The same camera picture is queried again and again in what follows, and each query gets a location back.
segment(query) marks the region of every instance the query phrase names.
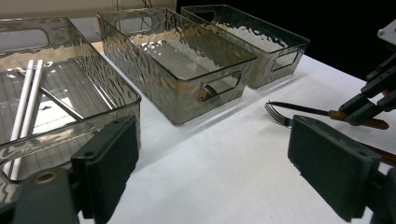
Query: fork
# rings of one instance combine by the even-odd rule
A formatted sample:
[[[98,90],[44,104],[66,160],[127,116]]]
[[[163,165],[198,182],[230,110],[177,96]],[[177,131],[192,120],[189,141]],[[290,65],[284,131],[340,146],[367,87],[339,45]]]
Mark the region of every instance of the fork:
[[[265,104],[265,109],[268,111],[268,113],[271,115],[271,117],[273,119],[275,119],[275,121],[278,124],[283,125],[288,128],[291,128],[293,126],[293,119],[289,119],[289,118],[279,114],[279,112],[277,112],[272,105]]]
[[[271,117],[276,121],[276,123],[285,126],[287,128],[292,128],[293,126],[293,119],[287,118],[283,115],[281,115],[279,112],[277,112],[273,106],[269,104],[265,104],[265,109],[268,111],[268,113],[271,115]],[[365,147],[368,147],[371,149],[373,152],[378,153],[381,157],[384,163],[387,163],[391,166],[396,166],[396,155],[389,153],[387,151],[384,151],[382,149],[372,147],[370,145],[364,144],[362,142],[357,141],[358,143],[364,145]]]

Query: plastic storage bin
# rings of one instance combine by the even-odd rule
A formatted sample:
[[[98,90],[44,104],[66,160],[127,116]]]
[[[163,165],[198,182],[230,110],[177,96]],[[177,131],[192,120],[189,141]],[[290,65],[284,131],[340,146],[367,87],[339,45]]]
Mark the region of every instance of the plastic storage bin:
[[[227,5],[180,9],[182,16],[257,55],[247,82],[252,89],[293,74],[310,42]]]
[[[240,97],[256,56],[167,8],[98,13],[106,56],[174,125]]]
[[[44,63],[30,132],[11,138],[30,60]],[[72,154],[114,119],[135,116],[140,145],[140,101],[69,19],[0,21],[0,207],[17,199],[27,176],[67,167]]]

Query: white tabletop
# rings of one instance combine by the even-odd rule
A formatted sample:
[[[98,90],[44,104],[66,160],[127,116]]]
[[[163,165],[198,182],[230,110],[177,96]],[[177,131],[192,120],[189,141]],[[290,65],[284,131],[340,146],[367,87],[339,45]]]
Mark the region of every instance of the white tabletop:
[[[142,94],[140,158],[109,223],[345,223],[289,161],[290,129],[276,124],[264,105],[270,100],[338,109],[364,84],[304,56],[292,76],[257,90],[246,87],[241,98],[178,127]],[[390,125],[383,131],[277,109],[290,118],[323,120],[396,153],[396,111],[377,116]],[[388,168],[381,164],[380,170]],[[369,223],[371,215],[366,209],[352,223]]]

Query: white rod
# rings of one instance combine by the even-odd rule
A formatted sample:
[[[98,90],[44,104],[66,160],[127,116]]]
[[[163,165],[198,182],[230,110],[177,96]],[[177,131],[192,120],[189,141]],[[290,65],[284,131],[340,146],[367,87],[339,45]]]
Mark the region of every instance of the white rod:
[[[23,121],[24,112],[26,110],[26,104],[27,104],[27,99],[29,96],[29,90],[30,90],[32,79],[33,79],[34,66],[35,66],[34,60],[30,60],[29,63],[27,64],[26,76],[23,81],[20,103],[18,104],[17,115],[14,120],[14,126],[12,128],[10,141],[14,141],[20,137],[21,124]],[[7,162],[3,168],[3,171],[6,175],[9,175],[10,168],[11,168],[11,161]]]
[[[29,126],[32,120],[32,116],[34,114],[35,108],[35,99],[37,98],[38,88],[40,87],[40,80],[42,77],[43,70],[43,60],[38,60],[37,66],[35,68],[35,78],[33,80],[32,89],[30,91],[29,102],[26,108],[25,118],[23,120],[22,130],[21,130],[21,138],[26,137],[29,132]],[[18,176],[18,171],[20,170],[21,158],[17,158],[14,161],[14,166],[11,172],[11,180],[16,180]]]

